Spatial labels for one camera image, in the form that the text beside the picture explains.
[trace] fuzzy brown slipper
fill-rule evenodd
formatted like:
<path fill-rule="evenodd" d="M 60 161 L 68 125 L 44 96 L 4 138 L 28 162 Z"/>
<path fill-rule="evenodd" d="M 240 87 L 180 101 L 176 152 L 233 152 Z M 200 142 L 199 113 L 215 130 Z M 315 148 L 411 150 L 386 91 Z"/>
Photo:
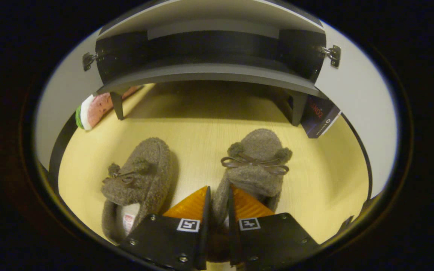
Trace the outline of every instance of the fuzzy brown slipper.
<path fill-rule="evenodd" d="M 282 147 L 274 132 L 257 129 L 241 142 L 232 144 L 227 153 L 228 157 L 221 160 L 227 170 L 212 195 L 215 222 L 221 225 L 227 218 L 230 184 L 243 189 L 275 212 L 283 175 L 289 171 L 284 164 L 292 157 L 292 151 Z"/>
<path fill-rule="evenodd" d="M 112 164 L 101 192 L 105 236 L 119 244 L 148 214 L 158 213 L 170 187 L 171 154 L 161 139 L 142 141 L 120 168 Z"/>

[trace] screw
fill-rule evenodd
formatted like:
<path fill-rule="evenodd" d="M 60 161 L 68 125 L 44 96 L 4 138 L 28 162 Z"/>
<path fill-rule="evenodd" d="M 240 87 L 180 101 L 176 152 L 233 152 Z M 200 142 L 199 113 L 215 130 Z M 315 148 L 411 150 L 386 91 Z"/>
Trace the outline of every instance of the screw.
<path fill-rule="evenodd" d="M 185 254 L 182 254 L 179 258 L 179 261 L 181 262 L 188 262 L 188 257 Z"/>

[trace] black metal plate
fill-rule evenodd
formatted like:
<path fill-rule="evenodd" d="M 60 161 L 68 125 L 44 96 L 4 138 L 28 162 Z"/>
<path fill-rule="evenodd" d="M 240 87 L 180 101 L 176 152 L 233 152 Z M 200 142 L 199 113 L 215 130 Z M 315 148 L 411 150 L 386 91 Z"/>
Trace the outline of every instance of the black metal plate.
<path fill-rule="evenodd" d="M 236 214 L 235 214 L 235 202 L 234 202 L 234 193 L 232 188 L 228 193 L 228 239 L 229 239 L 229 250 L 230 250 L 230 264 L 237 265 L 242 262 L 242 244 L 241 237 L 239 234 L 239 226 L 235 223 Z"/>
<path fill-rule="evenodd" d="M 288 213 L 258 218 L 260 228 L 240 230 L 245 270 L 274 270 L 306 258 L 318 247 Z"/>
<path fill-rule="evenodd" d="M 179 223 L 180 218 L 148 215 L 120 247 L 157 266 L 178 271 L 195 270 L 193 263 L 198 248 L 198 233 L 177 230 Z M 185 256 L 186 261 L 180 261 L 181 256 Z"/>
<path fill-rule="evenodd" d="M 198 270 L 207 269 L 207 244 L 210 222 L 210 186 L 207 187 L 205 194 L 205 204 L 203 205 L 202 223 L 198 234 L 198 248 L 196 250 L 194 266 Z"/>

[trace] orange gripper pad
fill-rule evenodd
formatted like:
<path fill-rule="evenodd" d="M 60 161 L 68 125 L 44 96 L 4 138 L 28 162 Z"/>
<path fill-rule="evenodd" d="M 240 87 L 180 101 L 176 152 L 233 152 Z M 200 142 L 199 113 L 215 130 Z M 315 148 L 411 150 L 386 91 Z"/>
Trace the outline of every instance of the orange gripper pad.
<path fill-rule="evenodd" d="M 206 193 L 207 186 L 204 186 L 170 208 L 163 216 L 202 220 Z"/>
<path fill-rule="evenodd" d="M 275 215 L 273 211 L 244 190 L 236 188 L 233 185 L 232 190 L 234 193 L 236 220 Z"/>

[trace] white wall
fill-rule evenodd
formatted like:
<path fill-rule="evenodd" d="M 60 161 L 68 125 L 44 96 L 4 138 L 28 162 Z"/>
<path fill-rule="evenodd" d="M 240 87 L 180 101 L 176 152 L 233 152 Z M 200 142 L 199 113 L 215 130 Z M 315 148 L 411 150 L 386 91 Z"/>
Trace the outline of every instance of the white wall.
<path fill-rule="evenodd" d="M 325 58 L 315 86 L 342 110 L 358 132 L 370 160 L 374 197 L 387 183 L 397 151 L 392 90 L 363 51 L 336 29 L 322 24 L 327 48 L 337 45 L 342 53 L 338 69 L 331 67 L 330 58 Z"/>
<path fill-rule="evenodd" d="M 51 152 L 56 139 L 76 108 L 103 86 L 96 63 L 87 72 L 81 57 L 95 53 L 98 31 L 76 46 L 50 77 L 36 111 L 36 151 L 38 159 L 49 169 Z"/>

